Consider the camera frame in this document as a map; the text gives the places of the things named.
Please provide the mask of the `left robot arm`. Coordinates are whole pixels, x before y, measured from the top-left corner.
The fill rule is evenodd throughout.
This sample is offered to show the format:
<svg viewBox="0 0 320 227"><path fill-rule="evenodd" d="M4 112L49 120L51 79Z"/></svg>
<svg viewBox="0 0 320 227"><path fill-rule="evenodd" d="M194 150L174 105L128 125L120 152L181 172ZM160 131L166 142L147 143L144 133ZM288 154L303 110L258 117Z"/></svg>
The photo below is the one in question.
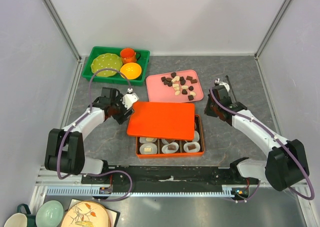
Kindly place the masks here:
<svg viewBox="0 0 320 227"><path fill-rule="evenodd" d="M113 118L123 124L133 113L133 105L139 97L129 88L126 94L116 88L104 87L97 97L71 124L54 128L48 134L44 167L55 171L60 179L69 175L90 174L99 184L106 183L110 172L106 162L86 157L84 140L107 119Z"/></svg>

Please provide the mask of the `orange box lid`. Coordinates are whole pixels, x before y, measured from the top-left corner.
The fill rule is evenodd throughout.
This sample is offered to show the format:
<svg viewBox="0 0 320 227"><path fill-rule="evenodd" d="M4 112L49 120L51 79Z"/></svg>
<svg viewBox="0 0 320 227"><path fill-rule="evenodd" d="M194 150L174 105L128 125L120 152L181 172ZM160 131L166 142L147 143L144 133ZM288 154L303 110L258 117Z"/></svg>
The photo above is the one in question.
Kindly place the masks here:
<svg viewBox="0 0 320 227"><path fill-rule="evenodd" d="M129 119L127 135L173 140L194 138L195 105L138 101Z"/></svg>

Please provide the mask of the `oval white chocolate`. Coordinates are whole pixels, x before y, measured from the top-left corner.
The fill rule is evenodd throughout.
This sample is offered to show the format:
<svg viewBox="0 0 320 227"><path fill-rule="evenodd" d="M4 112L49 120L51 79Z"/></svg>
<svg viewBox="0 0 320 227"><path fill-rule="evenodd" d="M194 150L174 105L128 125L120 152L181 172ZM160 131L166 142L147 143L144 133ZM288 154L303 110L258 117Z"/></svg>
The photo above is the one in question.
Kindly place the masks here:
<svg viewBox="0 0 320 227"><path fill-rule="evenodd" d="M146 137L145 140L146 140L147 142L152 142L152 141L154 140L154 138L152 138L152 137Z"/></svg>

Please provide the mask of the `brown rectangular chocolate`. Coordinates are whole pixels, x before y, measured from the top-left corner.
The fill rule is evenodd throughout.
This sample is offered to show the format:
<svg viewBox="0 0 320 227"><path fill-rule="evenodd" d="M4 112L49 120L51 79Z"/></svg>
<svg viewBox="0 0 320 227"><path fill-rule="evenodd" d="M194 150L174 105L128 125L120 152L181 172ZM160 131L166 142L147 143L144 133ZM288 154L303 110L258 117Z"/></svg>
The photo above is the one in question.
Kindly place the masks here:
<svg viewBox="0 0 320 227"><path fill-rule="evenodd" d="M173 144L170 144L170 145L168 145L167 149L170 151L175 151L177 149L177 147Z"/></svg>

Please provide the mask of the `orange chocolate box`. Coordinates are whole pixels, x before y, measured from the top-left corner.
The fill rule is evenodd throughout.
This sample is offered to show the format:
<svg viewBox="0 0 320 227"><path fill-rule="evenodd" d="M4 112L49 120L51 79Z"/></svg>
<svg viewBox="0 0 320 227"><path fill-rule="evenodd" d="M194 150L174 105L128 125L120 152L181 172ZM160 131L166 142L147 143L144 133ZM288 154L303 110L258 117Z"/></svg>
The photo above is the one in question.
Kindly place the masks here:
<svg viewBox="0 0 320 227"><path fill-rule="evenodd" d="M193 140L136 138L135 153L140 159L164 159L202 156L205 152L203 125L199 115L194 117Z"/></svg>

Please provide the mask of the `metal tongs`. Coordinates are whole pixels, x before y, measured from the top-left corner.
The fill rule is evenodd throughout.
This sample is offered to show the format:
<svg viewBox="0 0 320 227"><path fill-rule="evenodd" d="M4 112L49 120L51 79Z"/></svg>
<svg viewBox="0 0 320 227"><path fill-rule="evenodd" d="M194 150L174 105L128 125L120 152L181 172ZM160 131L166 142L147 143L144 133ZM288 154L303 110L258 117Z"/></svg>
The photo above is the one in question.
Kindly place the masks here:
<svg viewBox="0 0 320 227"><path fill-rule="evenodd" d="M225 76L225 79L226 79L227 84L228 84L228 86L229 86L229 91L230 91L230 93L231 93L231 96L232 96L234 102L237 102L237 98L236 98L236 96L235 96L235 92L234 92L234 90L233 90L233 86L232 86L232 84L231 84L231 81L230 81L229 76L226 75L226 76Z"/></svg>

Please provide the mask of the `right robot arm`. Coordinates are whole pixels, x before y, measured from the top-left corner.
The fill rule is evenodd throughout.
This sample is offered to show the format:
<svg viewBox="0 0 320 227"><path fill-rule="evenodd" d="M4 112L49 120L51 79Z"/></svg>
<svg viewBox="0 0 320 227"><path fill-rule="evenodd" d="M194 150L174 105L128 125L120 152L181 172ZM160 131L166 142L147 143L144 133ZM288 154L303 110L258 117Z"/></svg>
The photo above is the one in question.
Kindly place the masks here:
<svg viewBox="0 0 320 227"><path fill-rule="evenodd" d="M232 162L229 178L233 183L254 178L269 183L279 192L302 180L312 186L304 145L297 139L288 140L277 134L242 103L232 102L225 85L210 88L204 112L245 134L266 156L266 160L242 157Z"/></svg>

